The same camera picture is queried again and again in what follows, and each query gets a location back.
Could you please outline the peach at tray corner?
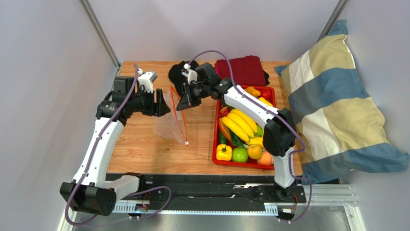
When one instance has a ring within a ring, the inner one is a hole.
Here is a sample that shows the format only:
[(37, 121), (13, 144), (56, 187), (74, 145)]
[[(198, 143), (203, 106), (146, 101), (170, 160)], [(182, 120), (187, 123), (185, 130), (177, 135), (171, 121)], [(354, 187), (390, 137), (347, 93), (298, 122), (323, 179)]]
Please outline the peach at tray corner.
[(273, 155), (271, 155), (267, 151), (262, 152), (262, 156), (260, 159), (256, 161), (259, 165), (271, 166), (274, 164)]

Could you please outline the striped blue yellow pillow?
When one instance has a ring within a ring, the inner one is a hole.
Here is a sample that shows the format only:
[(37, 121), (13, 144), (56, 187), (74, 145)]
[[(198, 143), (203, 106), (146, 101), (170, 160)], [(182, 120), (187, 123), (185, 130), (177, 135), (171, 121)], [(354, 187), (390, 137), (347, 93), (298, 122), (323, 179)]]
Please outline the striped blue yellow pillow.
[(401, 172), (410, 156), (387, 139), (385, 118), (356, 70), (346, 44), (346, 20), (276, 73), (287, 94), (303, 151), (303, 184), (323, 183), (352, 170)]

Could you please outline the yellow banana bunch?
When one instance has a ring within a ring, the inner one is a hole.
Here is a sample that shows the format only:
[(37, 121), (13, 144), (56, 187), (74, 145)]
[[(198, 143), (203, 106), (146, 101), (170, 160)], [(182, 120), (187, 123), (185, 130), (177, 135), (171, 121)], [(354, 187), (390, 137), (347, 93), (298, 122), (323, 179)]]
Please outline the yellow banana bunch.
[(223, 125), (244, 142), (249, 142), (256, 137), (258, 132), (256, 122), (238, 109), (232, 109), (221, 120)]

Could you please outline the green cucumber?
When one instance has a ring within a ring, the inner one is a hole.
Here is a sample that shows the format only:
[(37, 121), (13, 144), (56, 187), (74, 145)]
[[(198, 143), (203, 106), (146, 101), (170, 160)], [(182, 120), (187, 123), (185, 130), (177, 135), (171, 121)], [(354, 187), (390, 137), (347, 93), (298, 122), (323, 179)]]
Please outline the green cucumber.
[(219, 144), (228, 145), (228, 139), (221, 130), (218, 131), (218, 142)]

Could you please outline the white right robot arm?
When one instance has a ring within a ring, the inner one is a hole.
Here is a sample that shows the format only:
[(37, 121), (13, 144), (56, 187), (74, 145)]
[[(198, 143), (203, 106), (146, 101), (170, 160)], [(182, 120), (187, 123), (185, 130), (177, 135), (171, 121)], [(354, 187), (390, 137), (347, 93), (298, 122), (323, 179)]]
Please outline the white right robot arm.
[(232, 77), (221, 79), (210, 63), (194, 70), (189, 64), (184, 64), (181, 72), (186, 81), (182, 85), (182, 95), (176, 110), (197, 107), (202, 99), (211, 97), (236, 109), (236, 115), (242, 116), (242, 121), (251, 119), (256, 126), (241, 128), (232, 117), (226, 118), (226, 126), (243, 141), (250, 141), (251, 131), (263, 129), (262, 144), (274, 160), (275, 195), (281, 200), (291, 198), (297, 186), (291, 155), (298, 137), (292, 113), (286, 108), (280, 110), (258, 100)]

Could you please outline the yellow bell pepper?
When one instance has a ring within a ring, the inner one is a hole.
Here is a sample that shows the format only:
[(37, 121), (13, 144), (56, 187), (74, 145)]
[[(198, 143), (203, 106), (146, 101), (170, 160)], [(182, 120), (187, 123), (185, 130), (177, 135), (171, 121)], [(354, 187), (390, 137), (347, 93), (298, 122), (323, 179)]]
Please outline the yellow bell pepper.
[(219, 144), (216, 148), (216, 159), (218, 161), (231, 161), (232, 148), (225, 144)]

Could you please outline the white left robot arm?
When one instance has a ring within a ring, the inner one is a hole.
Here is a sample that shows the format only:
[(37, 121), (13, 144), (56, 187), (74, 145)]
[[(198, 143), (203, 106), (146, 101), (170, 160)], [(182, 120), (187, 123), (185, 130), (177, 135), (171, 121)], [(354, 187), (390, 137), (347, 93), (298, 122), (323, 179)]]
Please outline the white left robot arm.
[(85, 158), (71, 182), (60, 194), (76, 212), (108, 216), (118, 200), (136, 193), (145, 184), (142, 174), (126, 173), (106, 182), (106, 172), (115, 144), (133, 113), (164, 116), (170, 112), (161, 89), (154, 89), (157, 75), (149, 71), (139, 77), (116, 77), (114, 88), (97, 106), (94, 133)]

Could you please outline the red plastic tray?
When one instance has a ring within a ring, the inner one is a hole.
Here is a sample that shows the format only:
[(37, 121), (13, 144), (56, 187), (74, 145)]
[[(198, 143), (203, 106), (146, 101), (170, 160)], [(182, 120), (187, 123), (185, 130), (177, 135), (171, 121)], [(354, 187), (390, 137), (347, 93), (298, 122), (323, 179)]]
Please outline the red plastic tray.
[(247, 143), (233, 133), (222, 121), (233, 108), (221, 102), (217, 102), (214, 124), (214, 138), (212, 162), (217, 165), (253, 167), (273, 170), (273, 157), (268, 157), (264, 149), (261, 149), (261, 158), (253, 159), (248, 156)]

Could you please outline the yellow mango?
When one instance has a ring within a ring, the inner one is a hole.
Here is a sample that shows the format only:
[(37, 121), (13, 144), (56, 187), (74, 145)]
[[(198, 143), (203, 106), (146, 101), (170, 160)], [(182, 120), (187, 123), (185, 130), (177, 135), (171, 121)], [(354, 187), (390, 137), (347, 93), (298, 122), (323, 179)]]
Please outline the yellow mango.
[(261, 102), (263, 102), (264, 104), (270, 106), (270, 107), (274, 107), (272, 103), (270, 103), (268, 100), (266, 100), (264, 97), (259, 97), (258, 98)]

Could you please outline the black mounting base rail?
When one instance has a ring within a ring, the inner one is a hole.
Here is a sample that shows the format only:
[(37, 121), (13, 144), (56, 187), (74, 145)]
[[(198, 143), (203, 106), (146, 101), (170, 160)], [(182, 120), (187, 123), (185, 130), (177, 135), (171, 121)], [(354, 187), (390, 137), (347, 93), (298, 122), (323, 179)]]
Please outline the black mounting base rail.
[(274, 176), (245, 175), (169, 175), (145, 174), (142, 195), (127, 196), (149, 209), (204, 212), (261, 212), (265, 203), (302, 206), (308, 202), (309, 187), (297, 186), (292, 192), (274, 183)]

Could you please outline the green lime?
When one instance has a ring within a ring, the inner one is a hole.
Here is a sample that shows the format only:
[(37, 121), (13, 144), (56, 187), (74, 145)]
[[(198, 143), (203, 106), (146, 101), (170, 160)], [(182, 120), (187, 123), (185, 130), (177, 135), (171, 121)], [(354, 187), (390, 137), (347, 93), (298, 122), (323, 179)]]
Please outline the green lime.
[(236, 147), (232, 151), (231, 160), (236, 163), (246, 163), (248, 160), (248, 152), (246, 148)]

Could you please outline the black embroidered baseball cap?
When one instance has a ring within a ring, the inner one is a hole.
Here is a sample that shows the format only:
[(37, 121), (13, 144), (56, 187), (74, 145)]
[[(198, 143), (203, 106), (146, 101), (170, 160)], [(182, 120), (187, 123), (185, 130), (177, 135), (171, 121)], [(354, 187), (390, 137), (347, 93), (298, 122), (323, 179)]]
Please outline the black embroidered baseball cap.
[(186, 77), (182, 74), (182, 70), (188, 61), (181, 61), (179, 64), (175, 64), (168, 72), (169, 80), (174, 84), (174, 87), (179, 96), (182, 95), (183, 83), (186, 81)]

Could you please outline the clear orange zip top bag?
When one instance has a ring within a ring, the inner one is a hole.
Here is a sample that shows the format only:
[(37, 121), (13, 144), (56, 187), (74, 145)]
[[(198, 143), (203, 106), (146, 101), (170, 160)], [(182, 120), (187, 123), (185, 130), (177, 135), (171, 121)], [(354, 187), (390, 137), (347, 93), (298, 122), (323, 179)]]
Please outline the clear orange zip top bag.
[(174, 139), (178, 143), (188, 146), (186, 117), (184, 111), (177, 111), (180, 96), (173, 85), (169, 87), (164, 100), (170, 108), (170, 112), (155, 119), (154, 134), (165, 139)]

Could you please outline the folded dark red cloth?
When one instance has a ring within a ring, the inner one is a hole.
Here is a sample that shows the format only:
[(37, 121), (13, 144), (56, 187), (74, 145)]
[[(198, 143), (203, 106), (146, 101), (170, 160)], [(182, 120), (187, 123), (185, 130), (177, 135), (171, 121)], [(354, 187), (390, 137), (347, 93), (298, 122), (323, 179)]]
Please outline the folded dark red cloth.
[(240, 85), (266, 86), (269, 74), (262, 68), (258, 56), (248, 55), (242, 58), (229, 59), (234, 81)]

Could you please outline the orange fruit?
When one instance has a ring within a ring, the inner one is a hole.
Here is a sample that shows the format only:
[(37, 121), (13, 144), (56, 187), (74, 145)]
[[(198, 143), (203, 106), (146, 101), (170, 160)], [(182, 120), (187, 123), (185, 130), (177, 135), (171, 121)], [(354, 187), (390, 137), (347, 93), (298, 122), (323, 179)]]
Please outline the orange fruit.
[(259, 160), (262, 157), (263, 151), (258, 145), (249, 145), (247, 148), (249, 158)]

